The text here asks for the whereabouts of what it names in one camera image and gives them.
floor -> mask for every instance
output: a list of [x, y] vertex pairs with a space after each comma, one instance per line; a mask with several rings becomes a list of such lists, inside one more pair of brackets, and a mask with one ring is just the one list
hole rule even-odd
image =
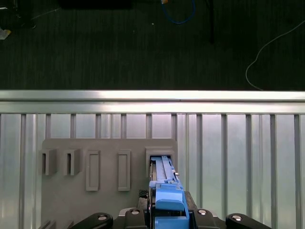
[[[56, 0], [29, 1], [23, 7], [33, 17], [59, 8]], [[245, 70], [258, 50], [305, 20], [303, 0], [215, 0], [210, 44], [208, 8], [195, 4], [182, 25], [169, 22], [157, 0], [37, 17], [35, 29], [0, 41], [0, 89], [255, 90]], [[192, 12], [191, 0], [165, 6], [175, 20]], [[12, 20], [0, 12], [0, 27]], [[264, 90], [304, 90], [305, 24], [267, 46], [248, 76]]]

vertical metal bar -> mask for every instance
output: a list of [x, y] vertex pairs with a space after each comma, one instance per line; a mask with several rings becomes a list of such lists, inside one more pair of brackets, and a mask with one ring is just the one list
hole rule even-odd
[[127, 114], [126, 115], [126, 137], [146, 138], [146, 115]]
[[246, 115], [247, 216], [252, 217], [252, 117]]
[[152, 115], [146, 115], [146, 138], [152, 138]]
[[127, 115], [121, 115], [121, 138], [127, 137]]
[[70, 114], [51, 114], [50, 122], [48, 122], [48, 125], [50, 125], [51, 138], [70, 138]]
[[177, 141], [177, 115], [172, 114], [172, 139]]
[[271, 138], [271, 222], [277, 229], [277, 153], [276, 153], [276, 122], [275, 115], [270, 116]]
[[76, 114], [71, 114], [71, 131], [70, 131], [70, 137], [76, 138]]
[[96, 116], [95, 116], [95, 138], [102, 137], [101, 123], [102, 123], [101, 114], [96, 114]]
[[20, 124], [20, 171], [19, 171], [19, 229], [24, 224], [24, 190], [25, 190], [25, 134], [26, 115], [21, 115]]
[[37, 128], [37, 114], [26, 115], [25, 125], [25, 151], [24, 151], [24, 223], [23, 228], [36, 228], [36, 205], [35, 205], [35, 193], [36, 193], [36, 130]]
[[18, 229], [19, 227], [20, 131], [20, 114], [1, 115], [0, 228]]
[[177, 114], [177, 144], [178, 144], [178, 172], [179, 179], [185, 190], [187, 186], [187, 147], [186, 147], [186, 115]]
[[302, 155], [300, 116], [295, 115], [295, 213], [296, 229], [303, 228], [302, 209]]
[[76, 114], [76, 137], [95, 138], [95, 115]]
[[188, 190], [196, 205], [200, 205], [200, 154], [198, 152], [197, 115], [187, 115]]
[[222, 203], [223, 203], [223, 216], [228, 214], [228, 120], [227, 115], [221, 116], [221, 146], [222, 146]]
[[220, 219], [223, 214], [222, 179], [222, 117], [202, 115], [202, 207], [213, 211]]
[[293, 115], [276, 115], [278, 229], [295, 228], [295, 124]]
[[172, 138], [171, 114], [152, 114], [152, 138]]
[[33, 228], [38, 228], [41, 225], [41, 182], [42, 182], [42, 168], [41, 168], [41, 154], [39, 154], [39, 150], [42, 149], [42, 142], [45, 140], [46, 136], [46, 115], [45, 114], [37, 114], [36, 120], [36, 151], [34, 151], [35, 157], [33, 158], [33, 163], [36, 164], [35, 171], [35, 189], [33, 196], [35, 197], [34, 203], [34, 217], [33, 217]]
[[252, 116], [252, 217], [271, 226], [270, 116]]
[[46, 114], [46, 138], [51, 137], [51, 115]]
[[202, 168], [202, 158], [203, 158], [203, 147], [202, 147], [202, 115], [197, 114], [197, 207], [202, 208], [202, 193], [203, 193], [203, 168]]
[[245, 115], [229, 114], [228, 125], [228, 212], [246, 214], [246, 128]]
[[305, 177], [305, 144], [302, 144], [302, 142], [305, 142], [305, 115], [300, 115], [300, 145], [301, 145], [301, 228], [304, 229], [304, 219], [305, 219], [305, 188], [303, 188], [303, 179]]
[[100, 138], [111, 138], [111, 123], [111, 114], [100, 115], [100, 123], [97, 123], [97, 126], [100, 127]]
[[111, 138], [121, 138], [121, 115], [112, 114]]

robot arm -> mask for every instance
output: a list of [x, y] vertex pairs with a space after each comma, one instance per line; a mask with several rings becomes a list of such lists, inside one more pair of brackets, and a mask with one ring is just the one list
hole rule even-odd
[[128, 209], [116, 219], [96, 213], [71, 229], [270, 229], [243, 214], [230, 214], [222, 221], [198, 209], [178, 176], [168, 156], [152, 156], [146, 209]]

rectangular slot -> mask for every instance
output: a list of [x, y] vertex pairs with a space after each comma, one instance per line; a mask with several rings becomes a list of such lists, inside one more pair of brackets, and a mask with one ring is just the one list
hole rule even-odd
[[42, 154], [42, 174], [46, 174], [46, 154]]
[[67, 154], [67, 174], [71, 174], [71, 154]]
[[86, 155], [86, 190], [100, 189], [100, 152], [89, 150]]
[[119, 166], [118, 166], [118, 191], [130, 190], [130, 167], [131, 167], [131, 152], [130, 150], [120, 150]]
[[63, 175], [74, 176], [81, 170], [81, 150], [68, 149], [64, 151]]
[[57, 172], [57, 150], [43, 149], [42, 154], [42, 173], [46, 176]]

black object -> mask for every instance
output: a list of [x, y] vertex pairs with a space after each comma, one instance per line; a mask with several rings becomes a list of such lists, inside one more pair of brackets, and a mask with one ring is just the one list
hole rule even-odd
[[[238, 213], [228, 215], [226, 221], [223, 221], [206, 209], [197, 209], [189, 192], [185, 192], [185, 196], [190, 213], [190, 229], [271, 229]], [[96, 213], [70, 229], [149, 229], [149, 218], [147, 210], [136, 208], [115, 220], [106, 213]]]
[[17, 17], [19, 20], [19, 27], [31, 29], [36, 27], [30, 16], [21, 12], [18, 1], [16, 1], [16, 4], [14, 4], [11, 0], [0, 0], [0, 7], [6, 8]]
[[132, 7], [131, 0], [58, 0], [58, 3], [63, 9], [87, 9], [87, 10], [104, 10], [104, 9], [130, 9]]

